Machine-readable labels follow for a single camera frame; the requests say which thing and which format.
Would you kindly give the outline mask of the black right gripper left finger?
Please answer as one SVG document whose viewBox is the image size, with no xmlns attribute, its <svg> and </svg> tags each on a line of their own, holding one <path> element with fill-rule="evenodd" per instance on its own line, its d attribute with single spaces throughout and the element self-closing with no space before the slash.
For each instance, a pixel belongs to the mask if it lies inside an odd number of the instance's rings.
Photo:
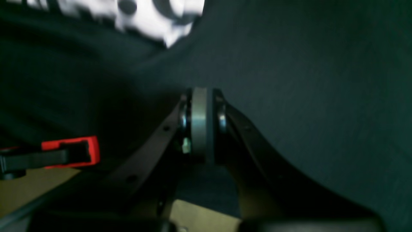
<svg viewBox="0 0 412 232">
<path fill-rule="evenodd" d="M 149 178 L 164 152 L 177 138 L 184 159 L 196 163 L 212 163 L 209 134 L 209 92 L 206 88 L 193 88 L 181 97 L 177 107 L 154 131 L 146 143 L 125 163 L 104 178 L 98 186 L 98 195 L 112 207 L 114 215 L 61 216 L 36 214 L 28 232 L 119 232 L 137 231 L 154 226 L 160 231 L 173 229 L 170 223 L 125 220 L 117 212 Z"/>
</svg>

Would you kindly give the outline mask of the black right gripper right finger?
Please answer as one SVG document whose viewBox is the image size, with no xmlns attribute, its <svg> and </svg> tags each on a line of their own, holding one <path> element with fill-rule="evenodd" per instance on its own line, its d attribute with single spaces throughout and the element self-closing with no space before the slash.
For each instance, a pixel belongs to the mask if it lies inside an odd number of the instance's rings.
<svg viewBox="0 0 412 232">
<path fill-rule="evenodd" d="M 261 185 L 273 216 L 243 219 L 239 232 L 385 232 L 377 213 L 314 181 L 267 141 L 253 122 L 212 90 L 215 162 Z"/>
</svg>

